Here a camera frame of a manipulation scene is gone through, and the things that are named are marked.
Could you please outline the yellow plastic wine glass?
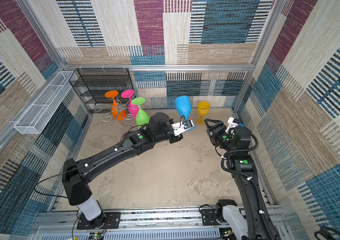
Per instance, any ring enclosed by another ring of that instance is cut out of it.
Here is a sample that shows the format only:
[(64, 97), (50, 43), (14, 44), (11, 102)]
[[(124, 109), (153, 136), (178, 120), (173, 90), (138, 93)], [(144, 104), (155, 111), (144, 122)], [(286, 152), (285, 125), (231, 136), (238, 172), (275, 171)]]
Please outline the yellow plastic wine glass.
[(197, 105), (197, 112), (199, 115), (199, 118), (197, 119), (198, 125), (204, 124), (204, 117), (209, 113), (210, 106), (211, 106), (210, 103), (205, 102), (205, 101), (198, 103)]

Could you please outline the blue plastic wine glass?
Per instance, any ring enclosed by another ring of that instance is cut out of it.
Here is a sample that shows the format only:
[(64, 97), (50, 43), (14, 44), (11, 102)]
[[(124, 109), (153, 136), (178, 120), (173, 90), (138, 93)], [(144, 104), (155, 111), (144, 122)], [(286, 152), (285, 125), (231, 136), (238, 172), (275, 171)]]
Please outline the blue plastic wine glass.
[(177, 112), (181, 116), (180, 122), (190, 120), (189, 116), (191, 114), (191, 102), (188, 96), (181, 96), (181, 97), (176, 98), (175, 106), (176, 106)]

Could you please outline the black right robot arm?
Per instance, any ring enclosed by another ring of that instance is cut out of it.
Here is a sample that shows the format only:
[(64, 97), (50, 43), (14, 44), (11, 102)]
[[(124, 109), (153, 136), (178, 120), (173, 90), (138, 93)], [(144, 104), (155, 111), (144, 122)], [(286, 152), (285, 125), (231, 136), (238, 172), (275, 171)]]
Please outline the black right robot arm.
[(238, 240), (279, 240), (280, 235), (267, 211), (259, 187), (258, 174), (250, 152), (258, 147), (251, 130), (239, 120), (222, 121), (205, 119), (207, 134), (221, 154), (221, 168), (232, 175), (240, 191), (245, 213), (232, 200), (216, 203), (216, 216), (220, 224), (228, 224)]

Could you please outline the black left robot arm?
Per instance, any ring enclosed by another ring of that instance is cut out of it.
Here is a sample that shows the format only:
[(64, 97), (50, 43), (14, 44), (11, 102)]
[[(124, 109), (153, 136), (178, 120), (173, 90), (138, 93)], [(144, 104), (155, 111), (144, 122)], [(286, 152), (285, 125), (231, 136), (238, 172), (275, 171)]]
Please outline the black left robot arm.
[(175, 123), (165, 113), (156, 113), (147, 124), (127, 133), (116, 145), (86, 159), (65, 161), (62, 183), (69, 204), (76, 206), (93, 228), (100, 228), (106, 217), (88, 184), (111, 167), (141, 155), (159, 142), (180, 141), (183, 133), (194, 126), (192, 120)]

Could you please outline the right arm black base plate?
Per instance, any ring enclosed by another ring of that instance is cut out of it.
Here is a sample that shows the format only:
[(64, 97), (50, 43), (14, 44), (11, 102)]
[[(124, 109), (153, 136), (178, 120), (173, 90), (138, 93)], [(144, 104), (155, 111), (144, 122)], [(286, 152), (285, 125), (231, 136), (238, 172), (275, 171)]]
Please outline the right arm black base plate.
[(211, 208), (199, 209), (199, 212), (202, 215), (202, 222), (204, 226), (227, 225), (227, 222), (221, 221), (217, 218), (216, 211)]

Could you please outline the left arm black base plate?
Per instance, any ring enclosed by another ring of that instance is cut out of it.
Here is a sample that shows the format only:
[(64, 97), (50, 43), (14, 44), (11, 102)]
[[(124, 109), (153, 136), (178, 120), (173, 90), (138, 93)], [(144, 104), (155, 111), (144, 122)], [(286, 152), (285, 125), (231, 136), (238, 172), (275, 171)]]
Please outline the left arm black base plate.
[(121, 212), (102, 212), (100, 216), (94, 220), (87, 220), (85, 215), (81, 213), (77, 230), (106, 230), (117, 229), (120, 224)]

